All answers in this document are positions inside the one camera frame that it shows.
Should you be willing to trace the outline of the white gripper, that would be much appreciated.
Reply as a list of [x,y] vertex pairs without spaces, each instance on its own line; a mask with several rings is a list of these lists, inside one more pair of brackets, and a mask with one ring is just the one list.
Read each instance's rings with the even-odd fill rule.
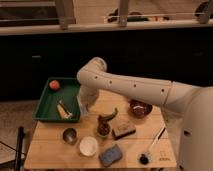
[[86,107],[91,107],[99,97],[99,90],[81,85],[78,93],[80,103]]

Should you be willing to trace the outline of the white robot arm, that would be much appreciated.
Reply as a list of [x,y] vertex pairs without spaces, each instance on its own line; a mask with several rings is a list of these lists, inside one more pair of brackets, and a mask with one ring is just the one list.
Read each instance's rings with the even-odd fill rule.
[[178,165],[183,171],[213,171],[213,86],[111,74],[100,57],[86,63],[77,80],[84,106],[103,89],[183,114]]

